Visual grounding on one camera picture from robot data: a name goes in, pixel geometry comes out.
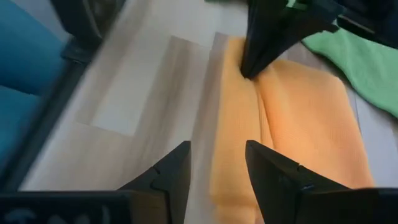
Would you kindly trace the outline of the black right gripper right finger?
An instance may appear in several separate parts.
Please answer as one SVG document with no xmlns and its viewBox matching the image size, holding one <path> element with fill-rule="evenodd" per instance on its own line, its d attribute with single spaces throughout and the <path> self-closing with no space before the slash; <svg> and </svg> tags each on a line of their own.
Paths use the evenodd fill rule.
<svg viewBox="0 0 398 224">
<path fill-rule="evenodd" d="M 397 223 L 396 188 L 350 189 L 254 140 L 245 156 L 265 223 Z"/>
</svg>

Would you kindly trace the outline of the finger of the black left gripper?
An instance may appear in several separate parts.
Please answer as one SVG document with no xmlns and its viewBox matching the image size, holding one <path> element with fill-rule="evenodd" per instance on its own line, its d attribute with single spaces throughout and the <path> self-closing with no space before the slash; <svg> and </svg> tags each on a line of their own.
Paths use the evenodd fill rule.
<svg viewBox="0 0 398 224">
<path fill-rule="evenodd" d="M 241 64 L 244 78 L 254 78 L 257 74 L 254 67 L 262 57 L 262 51 L 288 2 L 288 0 L 248 0 L 248 29 Z"/>
<path fill-rule="evenodd" d="M 266 52 L 263 67 L 302 39 L 317 32 L 336 32 L 333 21 L 343 12 L 343 6 L 336 1 L 309 1 L 303 7 L 286 7 L 275 22 L 267 29 Z"/>
</svg>

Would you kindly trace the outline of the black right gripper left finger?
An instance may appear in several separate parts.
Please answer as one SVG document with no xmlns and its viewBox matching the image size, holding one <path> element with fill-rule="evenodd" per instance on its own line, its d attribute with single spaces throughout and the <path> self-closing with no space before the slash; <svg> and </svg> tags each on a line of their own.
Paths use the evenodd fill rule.
<svg viewBox="0 0 398 224">
<path fill-rule="evenodd" d="M 117 190 L 1 194 L 1 223 L 183 223 L 191 180 L 184 141 Z"/>
</svg>

